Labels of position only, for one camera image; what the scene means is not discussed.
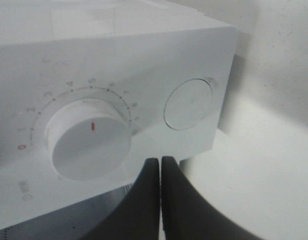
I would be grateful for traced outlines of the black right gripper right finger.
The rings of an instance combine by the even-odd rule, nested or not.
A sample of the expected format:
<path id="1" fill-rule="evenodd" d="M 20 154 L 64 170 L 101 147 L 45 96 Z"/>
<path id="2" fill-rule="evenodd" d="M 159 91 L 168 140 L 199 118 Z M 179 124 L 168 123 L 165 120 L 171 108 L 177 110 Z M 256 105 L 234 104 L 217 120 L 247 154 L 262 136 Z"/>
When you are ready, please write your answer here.
<path id="1" fill-rule="evenodd" d="M 161 159 L 161 209 L 167 240 L 259 240 L 206 201 L 172 156 Z"/>

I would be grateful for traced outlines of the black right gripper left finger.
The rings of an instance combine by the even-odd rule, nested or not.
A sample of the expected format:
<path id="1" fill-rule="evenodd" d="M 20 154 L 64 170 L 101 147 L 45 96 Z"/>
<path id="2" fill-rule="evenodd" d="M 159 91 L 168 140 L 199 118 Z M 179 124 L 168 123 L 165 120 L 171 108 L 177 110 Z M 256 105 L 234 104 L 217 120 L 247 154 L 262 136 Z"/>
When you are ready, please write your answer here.
<path id="1" fill-rule="evenodd" d="M 160 226 L 160 166 L 148 158 L 124 199 L 84 240 L 157 240 Z"/>

